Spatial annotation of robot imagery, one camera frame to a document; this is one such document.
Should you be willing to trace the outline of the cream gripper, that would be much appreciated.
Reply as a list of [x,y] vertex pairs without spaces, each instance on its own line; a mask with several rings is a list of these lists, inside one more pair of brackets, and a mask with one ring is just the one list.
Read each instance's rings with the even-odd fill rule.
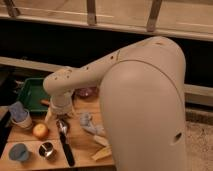
[[73,115],[72,106],[56,106],[54,104],[50,104],[47,110],[47,114],[45,116],[45,123],[49,123],[51,120],[57,118],[70,118]]

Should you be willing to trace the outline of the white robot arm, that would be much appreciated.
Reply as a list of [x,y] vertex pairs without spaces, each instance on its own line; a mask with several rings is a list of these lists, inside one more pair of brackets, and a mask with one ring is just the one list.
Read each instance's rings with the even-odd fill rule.
[[178,44],[156,36],[79,69],[58,70],[43,86],[57,114],[66,111],[69,91],[99,87],[117,171],[187,171],[185,70]]

